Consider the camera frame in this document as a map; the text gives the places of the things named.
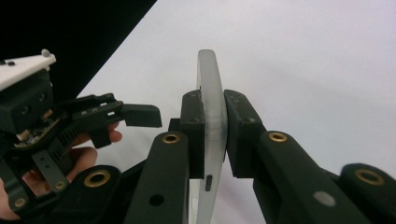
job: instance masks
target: white object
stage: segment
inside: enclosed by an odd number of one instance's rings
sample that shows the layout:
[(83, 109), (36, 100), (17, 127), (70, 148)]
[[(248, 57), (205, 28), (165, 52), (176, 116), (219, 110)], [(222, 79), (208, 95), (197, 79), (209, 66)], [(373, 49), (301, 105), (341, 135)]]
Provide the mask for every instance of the white object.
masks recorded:
[(41, 55), (4, 60), (0, 65), (0, 91), (41, 69), (49, 71), (50, 64), (55, 62), (55, 56), (46, 49), (41, 51)]
[(227, 109), (213, 50), (198, 52), (197, 89), (205, 114), (205, 178), (191, 180), (191, 223), (209, 224), (218, 192), (227, 144)]

